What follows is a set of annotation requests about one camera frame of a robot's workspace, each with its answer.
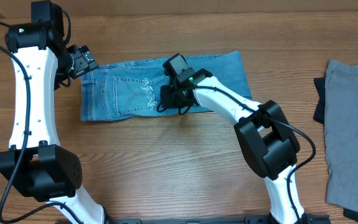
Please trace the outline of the light blue denim jeans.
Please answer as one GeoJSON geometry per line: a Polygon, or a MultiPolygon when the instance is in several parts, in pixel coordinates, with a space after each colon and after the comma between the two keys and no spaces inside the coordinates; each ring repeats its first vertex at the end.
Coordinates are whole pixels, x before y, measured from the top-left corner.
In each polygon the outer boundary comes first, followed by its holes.
{"type": "MultiPolygon", "coordinates": [[[[241,54],[187,56],[195,70],[211,72],[224,86],[251,99],[241,54]]],[[[150,58],[102,65],[81,77],[82,121],[120,121],[133,116],[159,116],[160,88],[169,83],[163,63],[150,58]]]]}

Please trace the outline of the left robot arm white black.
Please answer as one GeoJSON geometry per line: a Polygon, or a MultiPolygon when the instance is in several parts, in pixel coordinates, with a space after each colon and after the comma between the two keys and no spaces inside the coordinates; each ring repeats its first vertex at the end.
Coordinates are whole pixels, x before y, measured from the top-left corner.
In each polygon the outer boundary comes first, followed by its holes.
{"type": "Polygon", "coordinates": [[[16,79],[14,127],[0,152],[8,187],[55,207],[72,223],[108,223],[105,208],[82,184],[78,156],[60,145],[54,93],[98,67],[87,46],[69,45],[68,14],[50,1],[31,4],[31,21],[9,27],[6,50],[16,79]]]}

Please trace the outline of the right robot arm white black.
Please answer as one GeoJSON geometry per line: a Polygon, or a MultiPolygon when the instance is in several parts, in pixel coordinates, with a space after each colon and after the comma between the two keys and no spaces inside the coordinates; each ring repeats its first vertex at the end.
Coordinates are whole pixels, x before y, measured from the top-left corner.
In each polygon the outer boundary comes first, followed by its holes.
{"type": "Polygon", "coordinates": [[[190,67],[176,54],[163,64],[169,83],[161,87],[159,113],[176,108],[187,113],[193,105],[214,111],[233,125],[242,155],[263,178],[270,198],[273,223],[303,223],[302,207],[293,176],[300,144],[281,107],[248,100],[224,86],[211,72],[190,67]]]}

